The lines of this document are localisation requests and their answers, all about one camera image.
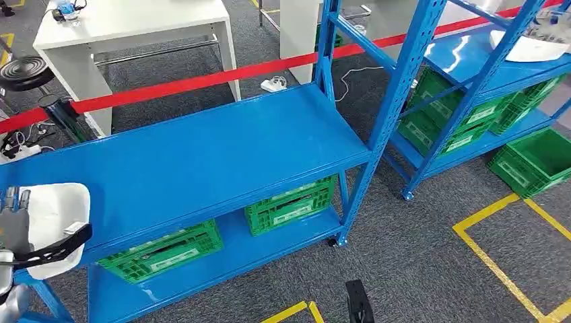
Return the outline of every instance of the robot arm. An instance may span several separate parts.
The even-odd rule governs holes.
[[[29,199],[29,190],[23,191],[19,200],[18,188],[11,187],[0,213],[0,323],[16,323],[30,304],[30,289],[14,285],[14,271],[64,260],[92,236],[92,227],[87,223],[66,238],[32,251],[28,239]]]

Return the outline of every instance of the gray carpet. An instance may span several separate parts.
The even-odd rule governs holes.
[[[232,20],[238,65],[278,58],[277,32],[269,24],[258,27],[257,10],[252,3],[225,0],[225,4]],[[266,7],[276,8],[277,2],[266,1]],[[0,17],[2,32],[16,33],[14,46],[19,52],[32,52],[30,44],[41,14],[40,2],[28,0],[15,17]],[[113,52],[97,58],[146,49]],[[201,64],[188,64],[194,61]],[[363,66],[375,64],[364,55],[333,63],[337,97],[345,91],[339,81],[341,76],[351,68]],[[136,64],[112,65],[102,72],[111,88],[119,91],[220,69],[217,50],[211,47],[140,60]],[[288,83],[295,84],[288,72],[276,74],[284,75]],[[242,95],[247,98],[261,94],[260,82],[271,76],[241,81]],[[338,104],[338,109],[365,139],[376,116],[387,75],[383,70],[363,71],[352,73],[347,80],[350,92]],[[56,81],[50,88],[61,91]],[[9,99],[18,110],[26,110],[37,100],[34,95],[31,92],[11,94]],[[113,112],[114,131],[133,129],[232,100],[229,87],[219,85],[117,107]],[[59,136],[47,139],[45,144],[62,147],[70,143]],[[309,246],[137,321],[260,322],[299,301],[315,300],[326,322],[348,322],[344,282],[361,279],[377,322],[534,322],[532,315],[452,230],[454,224],[511,193],[509,187],[486,168],[485,161],[485,157],[477,158],[426,180],[410,202],[400,197],[404,181],[382,161],[346,247],[332,248],[324,242]],[[349,182],[353,182],[355,175],[355,170],[349,172]],[[536,196],[534,201],[571,228],[570,192],[571,182],[567,182]],[[571,297],[570,242],[521,202],[474,225],[469,234],[544,314]],[[85,322],[86,272],[73,271],[49,282],[73,317]],[[46,311],[37,297],[34,309]],[[286,322],[313,321],[306,310]]]

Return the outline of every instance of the blue shelf board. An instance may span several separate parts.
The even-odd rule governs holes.
[[[457,148],[447,155],[437,157],[430,165],[430,169],[426,172],[427,175],[425,178],[480,156],[483,153],[527,135],[528,133],[546,127],[551,122],[553,122],[553,120],[548,115],[539,109],[534,109],[500,136],[488,131],[477,141]],[[393,133],[390,143],[415,169],[418,169],[422,165],[424,156],[398,131]]]
[[[89,263],[370,155],[310,83],[5,164],[0,184],[85,184],[94,234],[82,262]],[[90,256],[114,240],[122,245]]]
[[[216,219],[224,247],[132,285],[98,265],[88,267],[90,323],[126,322],[341,231],[328,208],[253,237],[242,211]]]
[[[426,51],[425,62],[453,84],[466,81],[478,74],[489,59],[492,53],[490,31],[494,29],[501,30],[490,25],[436,39]],[[479,101],[504,96],[570,71],[571,54],[547,62],[506,61],[484,87],[485,99]]]

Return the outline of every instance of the crate label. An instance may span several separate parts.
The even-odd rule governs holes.
[[[519,120],[521,120],[521,118],[523,118],[524,116],[526,116],[526,115],[529,113],[530,110],[531,110],[531,108],[527,108],[527,110],[525,110],[524,112],[522,112],[522,113],[520,114],[520,116],[514,121],[514,123],[518,122]]]
[[[433,98],[433,96],[430,93],[428,93],[428,91],[425,91],[421,95],[421,97],[423,100],[426,100],[427,98]],[[445,119],[449,119],[450,116],[452,115],[452,111],[450,111],[448,107],[442,104],[440,100],[430,102],[430,106],[433,107],[436,111],[438,111],[438,113],[440,113],[441,116],[445,117]]]
[[[279,217],[275,217],[273,219],[273,224],[274,225],[278,225],[280,223],[286,222],[287,220],[293,219],[295,217],[299,217],[301,215],[304,215],[306,213],[311,212],[311,210],[313,210],[311,205],[306,205],[304,207],[300,207],[299,209],[286,213],[284,215],[280,215]]]
[[[498,163],[498,166],[502,168],[509,176],[511,176],[516,182],[518,182],[521,186],[527,187],[529,185],[529,181],[523,177],[515,168],[513,168],[507,161],[501,161]]]
[[[422,143],[426,145],[426,147],[432,146],[432,140],[430,140],[420,129],[418,129],[412,122],[407,124],[407,128],[412,132],[415,137],[420,139]]]
[[[272,197],[270,200],[271,200],[271,201],[279,200],[279,199],[281,199],[282,197],[286,197],[287,195],[291,195],[291,194],[300,192],[300,191],[302,191],[302,190],[306,190],[306,189],[308,189],[308,188],[312,188],[312,187],[315,186],[315,185],[316,185],[316,183],[305,184],[304,186],[298,187],[298,188],[296,188],[296,189],[294,189],[294,190],[289,190],[289,191],[287,191],[287,192],[285,192],[285,193],[281,193],[281,194],[279,194],[279,195],[276,195],[276,196]]]
[[[462,140],[458,140],[455,143],[453,143],[452,145],[450,145],[450,147],[448,147],[448,149],[446,150],[446,152],[449,152],[450,150],[454,150],[460,146],[466,145],[467,143],[469,143],[470,141],[472,141],[472,137],[474,137],[473,135],[468,136]]]
[[[492,106],[489,109],[485,109],[484,111],[475,113],[470,119],[468,119],[468,123],[472,123],[474,121],[478,121],[482,118],[485,118],[489,115],[492,115],[494,113],[494,111],[496,111],[496,106]]]
[[[198,249],[193,248],[190,249],[189,251],[183,252],[182,254],[177,254],[174,257],[171,257],[169,259],[165,259],[163,261],[159,261],[156,262],[154,264],[151,264],[151,271],[157,272],[160,271],[162,269],[168,268],[169,266],[172,266],[173,264],[176,264],[178,262],[181,262],[183,260],[186,260],[188,258],[192,258],[196,255],[198,255],[200,252],[198,251]]]

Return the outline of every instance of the water bottle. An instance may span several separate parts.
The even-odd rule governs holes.
[[[61,14],[65,20],[72,22],[77,19],[79,12],[75,10],[73,3],[70,0],[57,0],[57,9],[61,11]]]

